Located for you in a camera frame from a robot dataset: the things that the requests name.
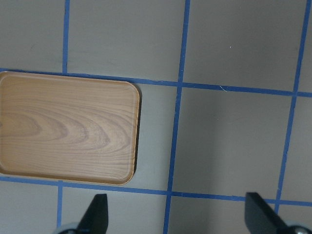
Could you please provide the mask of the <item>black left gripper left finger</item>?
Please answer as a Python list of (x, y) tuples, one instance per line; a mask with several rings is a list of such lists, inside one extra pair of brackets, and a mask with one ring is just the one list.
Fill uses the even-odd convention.
[(107, 194), (97, 194), (77, 226), (79, 234), (105, 234), (108, 229)]

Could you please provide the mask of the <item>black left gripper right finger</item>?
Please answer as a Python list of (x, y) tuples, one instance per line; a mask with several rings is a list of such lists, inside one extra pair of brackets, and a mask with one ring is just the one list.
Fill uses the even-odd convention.
[(256, 192), (246, 193), (245, 224), (251, 234), (295, 234)]

